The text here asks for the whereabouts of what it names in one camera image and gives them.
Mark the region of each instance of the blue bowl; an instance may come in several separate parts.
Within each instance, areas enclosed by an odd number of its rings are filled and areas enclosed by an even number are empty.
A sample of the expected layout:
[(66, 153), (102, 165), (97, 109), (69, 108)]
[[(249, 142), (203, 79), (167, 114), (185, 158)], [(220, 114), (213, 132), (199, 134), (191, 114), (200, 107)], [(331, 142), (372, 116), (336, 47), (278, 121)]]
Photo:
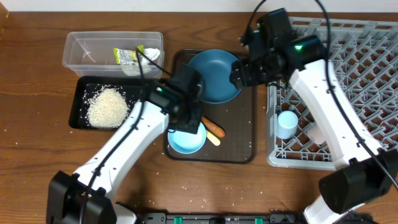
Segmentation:
[(202, 97), (205, 103), (225, 103), (232, 100), (241, 90), (229, 81), (231, 65), (237, 61), (233, 54), (224, 50), (206, 50), (189, 61), (189, 66), (200, 73), (206, 88)]
[(206, 141), (206, 129), (202, 123), (199, 124), (196, 134), (176, 131), (168, 133), (169, 144), (179, 153), (191, 154), (199, 150)]

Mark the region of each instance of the wire rack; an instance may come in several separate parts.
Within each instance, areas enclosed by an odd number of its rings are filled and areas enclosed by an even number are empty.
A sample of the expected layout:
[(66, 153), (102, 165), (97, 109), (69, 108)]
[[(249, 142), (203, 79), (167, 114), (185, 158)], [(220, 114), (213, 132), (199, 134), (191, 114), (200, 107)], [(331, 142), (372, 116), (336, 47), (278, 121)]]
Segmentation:
[[(290, 21), (299, 36), (316, 34), (326, 44), (325, 20), (291, 17)], [(383, 148), (398, 149), (398, 23), (334, 19), (330, 22), (330, 60), (343, 91)], [(277, 115), (285, 110), (297, 114), (298, 129), (294, 138), (281, 140), (274, 130)], [(315, 144), (307, 136), (313, 118), (294, 90), (269, 87), (266, 118), (270, 165), (335, 169), (327, 144)]]

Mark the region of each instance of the blue plate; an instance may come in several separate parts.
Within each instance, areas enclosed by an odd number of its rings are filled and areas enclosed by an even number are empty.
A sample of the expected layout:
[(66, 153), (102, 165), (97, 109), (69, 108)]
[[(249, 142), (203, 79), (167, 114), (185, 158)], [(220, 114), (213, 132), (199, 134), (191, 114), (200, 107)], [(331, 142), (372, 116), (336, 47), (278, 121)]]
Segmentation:
[(231, 65), (237, 61), (233, 54), (224, 50), (206, 50), (189, 61), (205, 80), (206, 89), (202, 101), (205, 103), (225, 103), (233, 99), (241, 90), (229, 81)]
[(206, 141), (206, 129), (202, 123), (199, 124), (196, 134), (176, 131), (168, 133), (169, 144), (179, 153), (191, 154), (199, 150)]

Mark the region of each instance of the wooden table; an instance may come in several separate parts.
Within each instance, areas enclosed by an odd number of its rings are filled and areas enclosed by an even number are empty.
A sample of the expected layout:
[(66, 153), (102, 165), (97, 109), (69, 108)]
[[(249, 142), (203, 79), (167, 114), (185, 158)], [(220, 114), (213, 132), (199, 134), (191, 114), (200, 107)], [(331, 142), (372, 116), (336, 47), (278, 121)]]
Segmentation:
[[(319, 13), (292, 16), (321, 17)], [(398, 21), (398, 14), (331, 14), (336, 19)], [(43, 223), (50, 179), (71, 174), (111, 137), (68, 125), (78, 76), (62, 66), (67, 34), (89, 30), (159, 31), (165, 67), (181, 49), (243, 51), (238, 36), (248, 13), (12, 12), (0, 41), (0, 222)], [(257, 156), (246, 165), (177, 162), (157, 138), (124, 179), (120, 202), (140, 211), (267, 213), (300, 211), (319, 195), (329, 172), (271, 167), (266, 162), (266, 89), (258, 90)], [(398, 222), (391, 190), (360, 209), (379, 223)]]

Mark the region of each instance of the dark serving tray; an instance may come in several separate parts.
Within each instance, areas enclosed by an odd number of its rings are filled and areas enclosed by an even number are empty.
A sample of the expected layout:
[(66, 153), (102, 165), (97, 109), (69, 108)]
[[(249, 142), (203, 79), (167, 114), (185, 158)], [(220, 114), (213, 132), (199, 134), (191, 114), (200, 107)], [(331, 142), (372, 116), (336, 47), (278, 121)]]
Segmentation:
[[(172, 73), (179, 63), (186, 63), (203, 50), (181, 50), (173, 59)], [(234, 54), (237, 58), (245, 54)], [(203, 114), (225, 130), (226, 136), (219, 138), (215, 146), (208, 139), (203, 147), (192, 154), (175, 151), (164, 136), (164, 149), (171, 159), (181, 161), (225, 162), (244, 164), (251, 161), (256, 153), (256, 87), (243, 89), (235, 98), (222, 104), (200, 103)]]
[(141, 83), (141, 79), (135, 78), (81, 77), (76, 86), (75, 97), (69, 116), (69, 126), (77, 129), (97, 129), (88, 125), (86, 115), (89, 104), (85, 103), (85, 101), (94, 97), (95, 93), (100, 90), (102, 86), (106, 88), (117, 88), (118, 92), (126, 98), (129, 111), (131, 111), (134, 103), (139, 99)]

